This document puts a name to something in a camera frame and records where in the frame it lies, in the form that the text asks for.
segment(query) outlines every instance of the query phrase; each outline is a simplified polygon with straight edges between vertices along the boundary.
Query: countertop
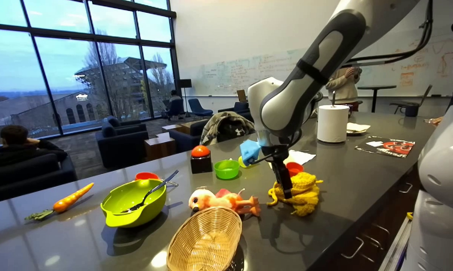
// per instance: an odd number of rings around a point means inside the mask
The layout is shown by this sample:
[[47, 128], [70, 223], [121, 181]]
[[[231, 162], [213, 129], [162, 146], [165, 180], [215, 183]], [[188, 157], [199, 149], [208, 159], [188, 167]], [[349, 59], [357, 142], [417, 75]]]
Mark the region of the countertop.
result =
[[[77, 182], [0, 202], [0, 270], [167, 270], [166, 250], [174, 233], [192, 214], [187, 201], [197, 187], [216, 193], [221, 188], [240, 189], [244, 197], [258, 196], [261, 218], [245, 217], [240, 246], [235, 256], [237, 270], [316, 269], [328, 260], [328, 252], [342, 245], [342, 236], [378, 207], [379, 199], [417, 161], [434, 130], [422, 118], [400, 115], [355, 113], [350, 122], [368, 124], [364, 136], [347, 137], [345, 144], [316, 140], [316, 119], [303, 127], [304, 137], [292, 148], [316, 154], [305, 171], [324, 180], [319, 184], [320, 203], [306, 217], [292, 216], [282, 203], [267, 208], [267, 191], [275, 181], [268, 164], [241, 169], [235, 180], [218, 180], [214, 173], [191, 174], [189, 152], [97, 175]], [[366, 136], [415, 141], [407, 158], [366, 153], [354, 149]], [[213, 162], [238, 158], [239, 145], [249, 135], [210, 146]], [[137, 228], [109, 228], [99, 204], [114, 187], [149, 171], [173, 179], [179, 187], [168, 188], [163, 212]], [[77, 189], [94, 187], [70, 210], [46, 221], [26, 222], [31, 213], [52, 205]]]

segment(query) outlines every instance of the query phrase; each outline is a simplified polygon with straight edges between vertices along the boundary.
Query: green bowl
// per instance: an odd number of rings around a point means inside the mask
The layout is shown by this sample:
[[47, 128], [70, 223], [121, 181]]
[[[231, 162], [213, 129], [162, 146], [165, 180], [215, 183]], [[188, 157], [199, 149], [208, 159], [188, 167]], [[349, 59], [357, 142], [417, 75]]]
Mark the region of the green bowl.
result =
[[222, 160], [215, 164], [215, 173], [223, 180], [233, 179], [240, 171], [240, 164], [236, 160]]
[[101, 203], [101, 209], [106, 216], [106, 225], [113, 228], [132, 228], [148, 223], [159, 215], [166, 202], [166, 186], [151, 193], [144, 206], [136, 211], [121, 212], [140, 203], [144, 195], [161, 182], [155, 179], [137, 180], [111, 190]]

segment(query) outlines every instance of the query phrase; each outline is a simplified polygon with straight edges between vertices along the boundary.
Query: orange cup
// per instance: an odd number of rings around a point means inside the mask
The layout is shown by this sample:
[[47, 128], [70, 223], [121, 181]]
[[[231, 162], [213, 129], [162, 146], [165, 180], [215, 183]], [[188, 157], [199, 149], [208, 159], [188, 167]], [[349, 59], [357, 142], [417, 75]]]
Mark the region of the orange cup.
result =
[[293, 177], [298, 173], [304, 171], [304, 167], [301, 164], [295, 162], [287, 163], [287, 169], [288, 172], [290, 173], [290, 177]]
[[140, 172], [136, 174], [136, 180], [147, 180], [147, 179], [157, 179], [160, 180], [158, 175], [151, 172]]

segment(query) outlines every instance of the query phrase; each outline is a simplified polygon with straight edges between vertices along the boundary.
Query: sky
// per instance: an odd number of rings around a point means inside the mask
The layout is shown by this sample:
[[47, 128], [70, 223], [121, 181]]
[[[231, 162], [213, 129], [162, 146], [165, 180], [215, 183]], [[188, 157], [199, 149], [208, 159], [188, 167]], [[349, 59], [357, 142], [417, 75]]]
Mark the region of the sky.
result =
[[[167, 9], [166, 0], [136, 0], [137, 3]], [[24, 0], [32, 27], [89, 33], [83, 3], [71, 0]], [[89, 2], [95, 29], [109, 36], [135, 38], [133, 13], [93, 5]], [[169, 42], [169, 19], [137, 12], [141, 39]], [[19, 0], [0, 0], [0, 24], [26, 26]], [[36, 37], [39, 54], [52, 90], [81, 90], [74, 74], [84, 68], [88, 41]], [[116, 44], [118, 57], [140, 58], [139, 46]], [[169, 48], [142, 48], [145, 60], [159, 53], [172, 73]], [[44, 80], [29, 33], [0, 30], [0, 91], [44, 90]]]

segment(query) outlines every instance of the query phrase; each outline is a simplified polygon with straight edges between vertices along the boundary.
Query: large window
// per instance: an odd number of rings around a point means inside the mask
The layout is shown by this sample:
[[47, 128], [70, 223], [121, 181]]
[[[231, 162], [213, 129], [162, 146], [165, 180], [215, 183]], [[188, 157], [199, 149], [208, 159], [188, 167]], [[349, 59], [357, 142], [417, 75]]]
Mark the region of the large window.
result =
[[29, 34], [0, 30], [0, 130], [22, 125], [29, 137], [58, 134], [53, 113]]
[[0, 130], [62, 136], [109, 115], [160, 116], [175, 88], [176, 13], [167, 0], [131, 1], [0, 0]]

